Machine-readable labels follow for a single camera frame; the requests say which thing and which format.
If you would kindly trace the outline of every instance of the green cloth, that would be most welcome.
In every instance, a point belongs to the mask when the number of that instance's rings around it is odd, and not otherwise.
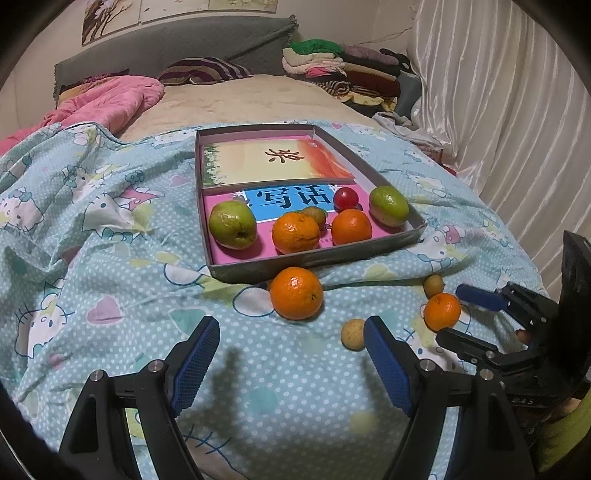
[[[304,40],[293,42],[290,47],[300,55],[310,55],[310,53],[334,53],[335,56],[342,55],[345,51],[335,42],[322,40],[321,38],[313,38],[312,40]]]
[[[537,449],[537,468],[545,472],[564,458],[591,428],[591,390],[570,415],[540,428]]]

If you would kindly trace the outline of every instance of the beige blanket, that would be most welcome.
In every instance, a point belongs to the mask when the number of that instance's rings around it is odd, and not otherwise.
[[[135,141],[176,128],[212,123],[264,123],[327,120],[380,128],[311,83],[288,77],[255,75],[216,85],[164,89],[164,98],[133,120],[119,135]]]

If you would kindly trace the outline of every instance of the stack of clothes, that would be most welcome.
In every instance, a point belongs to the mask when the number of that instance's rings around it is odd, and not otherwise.
[[[351,90],[340,100],[370,118],[378,112],[393,112],[400,97],[398,59],[366,47],[342,48],[343,70]]]
[[[397,55],[317,38],[284,48],[282,64],[290,77],[314,83],[371,118],[396,108],[401,70]]]
[[[334,42],[306,40],[283,49],[283,69],[295,79],[312,82],[332,96],[349,93],[350,84],[339,57],[343,48]]]

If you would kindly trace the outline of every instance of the striped pillow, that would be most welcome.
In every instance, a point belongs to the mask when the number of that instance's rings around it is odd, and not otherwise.
[[[227,80],[243,79],[251,76],[244,67],[234,65],[216,57],[182,59],[165,69],[158,80],[163,85],[211,85]]]

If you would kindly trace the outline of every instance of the mandarin orange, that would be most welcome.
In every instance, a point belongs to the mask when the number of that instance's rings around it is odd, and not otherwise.
[[[275,311],[288,320],[305,320],[315,315],[324,292],[316,276],[300,267],[288,267],[277,274],[269,288]]]
[[[320,240],[320,227],[311,216],[288,212],[273,224],[271,238],[275,248],[282,254],[312,250]]]
[[[425,325],[433,332],[445,327],[453,327],[462,314],[460,301],[451,293],[438,293],[425,305],[423,318]]]
[[[369,240],[373,234],[368,216],[357,209],[340,212],[332,221],[330,231],[335,245]]]

